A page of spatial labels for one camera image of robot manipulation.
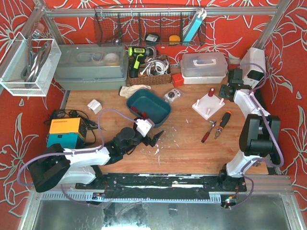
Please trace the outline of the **large red spring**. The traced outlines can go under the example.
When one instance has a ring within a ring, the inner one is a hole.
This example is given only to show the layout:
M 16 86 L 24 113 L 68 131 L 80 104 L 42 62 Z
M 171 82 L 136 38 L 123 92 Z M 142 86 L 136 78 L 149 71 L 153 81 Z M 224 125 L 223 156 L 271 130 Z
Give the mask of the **large red spring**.
M 215 92 L 215 88 L 210 88 L 210 90 L 208 92 L 208 96 L 209 97 L 213 97 L 214 96 L 214 92 Z

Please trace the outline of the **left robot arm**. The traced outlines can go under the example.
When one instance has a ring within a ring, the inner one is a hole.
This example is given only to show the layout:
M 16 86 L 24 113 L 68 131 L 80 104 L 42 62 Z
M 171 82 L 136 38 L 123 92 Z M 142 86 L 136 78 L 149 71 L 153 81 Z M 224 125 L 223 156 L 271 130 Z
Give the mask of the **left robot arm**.
M 125 127 L 102 148 L 65 149 L 53 144 L 28 166 L 35 190 L 42 193 L 60 184 L 90 184 L 98 175 L 95 165 L 114 164 L 140 143 L 154 147 L 162 134 L 160 131 L 151 138 L 137 128 Z

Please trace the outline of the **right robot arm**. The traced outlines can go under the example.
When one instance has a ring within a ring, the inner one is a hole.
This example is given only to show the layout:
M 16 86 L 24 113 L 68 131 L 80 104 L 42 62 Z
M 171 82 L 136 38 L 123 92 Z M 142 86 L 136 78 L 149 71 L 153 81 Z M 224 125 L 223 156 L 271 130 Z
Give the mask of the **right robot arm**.
M 244 84 L 241 69 L 229 70 L 227 84 L 221 86 L 219 96 L 237 104 L 246 119 L 239 137 L 239 151 L 219 171 L 219 180 L 241 178 L 252 165 L 265 161 L 267 156 L 271 158 L 271 165 L 282 166 L 284 158 L 277 142 L 281 121 L 267 112 L 252 88 Z

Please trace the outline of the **red handled ratchet wrench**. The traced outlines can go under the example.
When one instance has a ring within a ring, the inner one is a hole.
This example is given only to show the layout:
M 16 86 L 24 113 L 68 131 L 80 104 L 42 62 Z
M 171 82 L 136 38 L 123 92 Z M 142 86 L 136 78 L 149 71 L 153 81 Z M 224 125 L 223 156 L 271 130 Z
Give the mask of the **red handled ratchet wrench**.
M 201 139 L 201 143 L 204 143 L 206 141 L 206 139 L 208 138 L 208 136 L 210 135 L 212 129 L 215 127 L 216 125 L 216 121 L 214 120 L 210 120 L 209 121 L 211 124 L 211 127 L 209 128 L 209 130 L 206 132 L 206 134 L 203 136 L 203 138 Z

